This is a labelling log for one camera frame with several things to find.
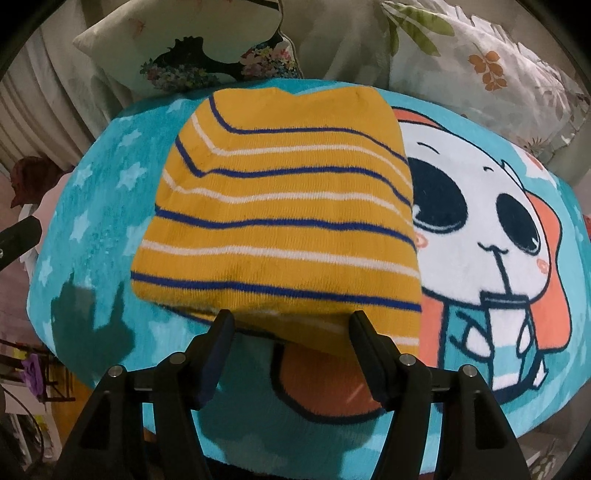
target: cartoon panda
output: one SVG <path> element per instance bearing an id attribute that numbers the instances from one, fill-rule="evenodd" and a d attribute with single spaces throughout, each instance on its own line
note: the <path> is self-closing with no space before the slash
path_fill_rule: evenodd
<path id="1" fill-rule="evenodd" d="M 421 359 L 476 365 L 501 403 L 538 389 L 544 354 L 571 332 L 558 217 L 506 162 L 425 116 L 394 113 L 413 176 Z"/>

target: panda eye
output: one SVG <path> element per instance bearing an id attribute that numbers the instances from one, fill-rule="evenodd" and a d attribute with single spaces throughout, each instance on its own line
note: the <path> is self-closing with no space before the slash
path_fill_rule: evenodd
<path id="1" fill-rule="evenodd" d="M 501 193 L 496 198 L 496 213 L 509 240 L 528 255 L 540 253 L 541 241 L 538 229 L 530 213 L 511 195 Z"/>
<path id="2" fill-rule="evenodd" d="M 409 157 L 413 177 L 414 224 L 427 232 L 452 233 L 468 219 L 468 207 L 462 191 L 439 168 Z"/>

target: metal screw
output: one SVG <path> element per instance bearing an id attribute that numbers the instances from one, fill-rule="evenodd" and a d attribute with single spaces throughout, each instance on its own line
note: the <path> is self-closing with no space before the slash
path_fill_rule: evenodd
<path id="1" fill-rule="evenodd" d="M 403 365 L 406 365 L 407 367 L 410 367 L 411 365 L 417 363 L 417 359 L 410 353 L 403 353 L 402 355 L 400 355 L 399 360 Z"/>
<path id="2" fill-rule="evenodd" d="M 168 359 L 168 361 L 170 363 L 172 363 L 173 365 L 180 365 L 182 364 L 185 360 L 187 359 L 187 357 L 185 356 L 184 353 L 182 352 L 177 352 L 177 353 L 173 353 L 170 358 Z"/>
<path id="3" fill-rule="evenodd" d="M 117 378 L 123 373 L 123 367 L 121 365 L 114 365 L 113 367 L 109 368 L 109 376 L 113 378 Z"/>
<path id="4" fill-rule="evenodd" d="M 464 365 L 462 367 L 462 371 L 468 376 L 468 377 L 475 377 L 478 375 L 478 370 L 476 369 L 476 367 L 474 365 Z"/>

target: panda face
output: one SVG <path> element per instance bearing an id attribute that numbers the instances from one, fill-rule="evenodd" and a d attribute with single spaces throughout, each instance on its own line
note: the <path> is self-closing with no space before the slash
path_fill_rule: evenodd
<path id="1" fill-rule="evenodd" d="M 549 279 L 550 253 L 515 172 L 453 134 L 400 125 L 423 287 L 474 306 L 482 293 L 538 297 Z"/>

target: fleece blanket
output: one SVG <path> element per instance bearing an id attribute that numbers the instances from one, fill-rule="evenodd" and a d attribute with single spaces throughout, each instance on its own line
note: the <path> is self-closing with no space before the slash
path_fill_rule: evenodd
<path id="1" fill-rule="evenodd" d="M 299 96 L 345 86 L 249 87 Z M 476 365 L 522 435 L 591 376 L 591 249 L 574 194 L 486 129 L 378 92 L 398 119 L 412 174 L 419 356 L 441 368 Z M 130 270 L 171 146 L 211 93 L 125 111 L 85 155 L 56 207 L 27 310 L 40 338 L 89 385 L 113 364 L 151 367 L 208 328 L 206 319 L 140 300 Z M 144 419 L 153 428 L 149 406 Z M 354 362 L 249 332 L 237 335 L 214 399 L 194 414 L 207 456 L 315 480 L 369 479 L 391 419 L 371 404 Z M 434 469 L 440 425 L 433 407 L 423 472 Z"/>

